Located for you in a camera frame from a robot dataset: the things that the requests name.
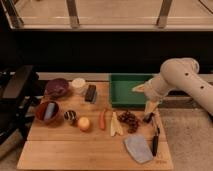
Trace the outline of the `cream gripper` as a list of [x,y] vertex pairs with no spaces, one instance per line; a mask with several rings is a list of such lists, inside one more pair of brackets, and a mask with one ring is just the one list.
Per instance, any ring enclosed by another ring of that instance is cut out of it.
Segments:
[[132,88],[133,92],[144,92],[149,99],[146,102],[144,114],[152,113],[161,99],[167,95],[167,84],[161,77],[154,77],[146,81],[145,84],[140,84]]

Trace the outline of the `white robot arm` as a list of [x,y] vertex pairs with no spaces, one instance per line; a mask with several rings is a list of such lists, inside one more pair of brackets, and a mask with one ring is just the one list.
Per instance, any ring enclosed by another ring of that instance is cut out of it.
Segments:
[[164,61],[160,72],[133,92],[143,92],[148,100],[163,100],[170,91],[179,89],[191,96],[213,117],[213,85],[199,75],[199,63],[193,58],[172,58]]

